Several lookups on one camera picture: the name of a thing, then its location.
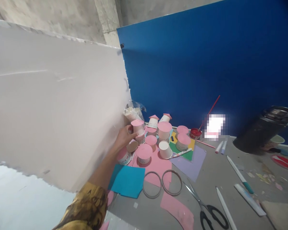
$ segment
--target person's hand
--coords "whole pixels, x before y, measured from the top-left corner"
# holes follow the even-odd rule
[[[132,125],[127,125],[119,130],[113,146],[117,151],[127,146],[129,142],[138,135],[137,133],[129,134],[129,130],[133,130]]]

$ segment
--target purple paper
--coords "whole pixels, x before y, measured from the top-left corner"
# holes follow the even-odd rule
[[[202,148],[195,146],[193,151],[192,162],[186,160],[183,157],[176,157],[170,161],[179,168],[184,174],[186,174],[192,181],[196,182],[201,167],[203,165],[206,152]]]

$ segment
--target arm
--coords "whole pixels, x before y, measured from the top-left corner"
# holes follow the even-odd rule
[[[91,175],[88,182],[75,196],[60,223],[53,230],[99,229],[107,211],[107,189],[117,162],[118,152],[137,134],[129,134],[132,126],[119,130],[113,147],[101,164]]]

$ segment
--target blue wall panel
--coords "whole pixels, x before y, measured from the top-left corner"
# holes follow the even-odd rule
[[[173,126],[229,116],[228,134],[288,107],[288,2],[224,0],[118,29],[131,97]],[[288,144],[288,128],[281,134]]]

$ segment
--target gold patterned sleeve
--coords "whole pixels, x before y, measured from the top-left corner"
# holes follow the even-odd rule
[[[107,211],[107,198],[104,188],[87,182],[53,230],[100,229]]]

